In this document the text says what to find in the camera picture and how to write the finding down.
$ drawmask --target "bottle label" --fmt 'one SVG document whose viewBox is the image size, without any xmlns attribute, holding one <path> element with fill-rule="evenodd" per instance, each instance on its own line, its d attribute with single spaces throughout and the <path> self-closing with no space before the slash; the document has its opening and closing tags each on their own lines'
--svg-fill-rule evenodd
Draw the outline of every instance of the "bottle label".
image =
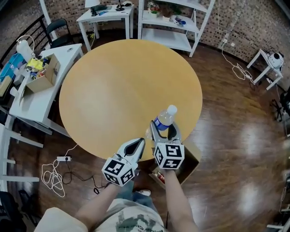
<svg viewBox="0 0 290 232">
<path fill-rule="evenodd" d="M 156 117 L 156 118 L 154 119 L 154 123 L 155 123 L 155 125 L 157 126 L 157 129 L 160 130 L 160 131 L 164 131 L 164 130 L 166 130 L 166 129 L 169 127 L 169 126 L 163 125 L 163 124 L 159 121 L 158 117 Z"/>
</svg>

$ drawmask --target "brick wall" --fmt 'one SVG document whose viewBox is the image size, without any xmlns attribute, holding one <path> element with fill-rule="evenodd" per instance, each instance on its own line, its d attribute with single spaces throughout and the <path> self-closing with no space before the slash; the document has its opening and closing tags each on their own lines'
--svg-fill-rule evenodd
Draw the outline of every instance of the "brick wall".
<svg viewBox="0 0 290 232">
<path fill-rule="evenodd" d="M 15 23 L 11 23 L 12 21 L 17 21 L 18 25 L 22 26 L 28 20 L 32 22 L 32 18 L 37 18 L 36 15 L 40 14 L 41 9 L 38 0 L 28 0 L 26 2 L 30 2 L 30 7 L 26 7 L 26 13 L 24 13 L 24 9 L 19 10 L 20 13 L 17 13 L 13 9 L 14 15 L 6 14 L 5 16 L 1 16 L 1 18 L 7 17 L 5 23 L 9 23 L 10 26 L 5 25 L 5 27 L 9 28 L 10 32 L 7 36 L 1 33 L 0 45 L 2 45 L 3 40 L 7 42 L 11 39 L 10 35 L 13 35 L 15 31 L 12 26 Z M 84 9 L 84 2 L 85 0 L 46 0 L 45 4 L 51 20 L 65 18 L 68 21 L 71 32 L 79 33 L 76 19 L 86 11 Z M 116 4 L 117 0 L 102 2 Z M 139 1 L 132 0 L 132 2 L 138 5 Z M 209 0 L 200 0 L 200 2 L 204 5 L 209 4 Z M 190 16 L 191 13 L 191 9 L 183 8 L 184 15 Z M 201 25 L 203 17 L 204 13 L 198 13 L 198 26 Z M 135 9 L 135 28 L 137 28 L 137 20 L 138 10 Z M 86 25 L 86 28 L 92 30 L 90 25 Z M 124 23 L 111 21 L 99 28 L 124 28 Z M 201 37 L 201 42 L 221 48 L 220 42 L 225 36 L 228 36 L 228 43 L 223 47 L 224 51 L 246 62 L 249 62 L 260 48 L 265 51 L 282 52 L 285 55 L 285 65 L 283 67 L 284 78 L 279 83 L 285 89 L 288 88 L 290 85 L 290 22 L 274 0 L 220 0 L 220 33 L 218 31 L 218 0 L 216 0 L 208 24 Z M 231 47 L 231 42 L 234 42 L 236 46 Z M 263 70 L 265 68 L 265 62 L 259 59 L 258 64 L 255 66 Z"/>
</svg>

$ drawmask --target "hand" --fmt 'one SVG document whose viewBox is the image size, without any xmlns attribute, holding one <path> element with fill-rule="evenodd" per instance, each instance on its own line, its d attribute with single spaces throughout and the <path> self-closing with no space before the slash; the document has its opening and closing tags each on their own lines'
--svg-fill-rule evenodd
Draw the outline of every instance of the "hand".
<svg viewBox="0 0 290 232">
<path fill-rule="evenodd" d="M 170 169 L 160 169 L 161 173 L 163 174 L 163 176 L 166 178 L 166 176 L 168 176 L 169 174 L 174 174 L 175 175 L 175 171 L 174 170 L 170 170 Z"/>
</svg>

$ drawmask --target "white shelf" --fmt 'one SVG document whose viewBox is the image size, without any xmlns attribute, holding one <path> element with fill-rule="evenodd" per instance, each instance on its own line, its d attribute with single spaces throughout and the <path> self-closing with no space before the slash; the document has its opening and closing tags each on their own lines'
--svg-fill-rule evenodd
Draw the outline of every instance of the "white shelf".
<svg viewBox="0 0 290 232">
<path fill-rule="evenodd" d="M 192 48 L 185 34 L 159 29 L 143 28 L 142 39 L 163 44 L 168 48 L 191 52 Z"/>
<path fill-rule="evenodd" d="M 174 22 L 171 22 L 171 21 L 170 22 L 164 21 L 162 19 L 161 15 L 157 18 L 153 18 L 150 16 L 150 14 L 147 10 L 144 10 L 142 23 L 143 24 L 161 25 L 161 26 L 166 26 L 166 27 L 174 27 L 174 28 L 179 28 L 179 29 L 186 30 L 186 31 L 199 33 L 199 29 L 197 28 L 195 23 L 190 18 L 184 17 L 184 16 L 178 16 L 178 18 L 180 18 L 186 22 L 186 24 L 183 27 L 178 26 Z"/>
<path fill-rule="evenodd" d="M 170 3 L 179 4 L 179 5 L 184 5 L 184 6 L 188 6 L 188 7 L 191 7 L 191 8 L 195 8 L 197 10 L 201 10 L 203 12 L 207 12 L 208 11 L 208 9 L 206 9 L 203 5 L 198 3 L 197 0 L 158 0 L 158 1 L 170 2 Z"/>
</svg>

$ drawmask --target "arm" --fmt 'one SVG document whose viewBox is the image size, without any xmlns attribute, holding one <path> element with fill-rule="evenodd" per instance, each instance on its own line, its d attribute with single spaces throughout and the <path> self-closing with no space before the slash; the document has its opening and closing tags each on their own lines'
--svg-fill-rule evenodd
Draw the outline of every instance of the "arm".
<svg viewBox="0 0 290 232">
<path fill-rule="evenodd" d="M 120 191 L 120 186 L 108 185 L 101 193 L 82 206 L 75 215 L 75 218 L 86 225 L 90 230 L 95 224 L 100 222 L 110 204 Z"/>
<path fill-rule="evenodd" d="M 191 207 L 173 170 L 163 170 L 167 208 L 176 232 L 197 232 Z"/>
</svg>

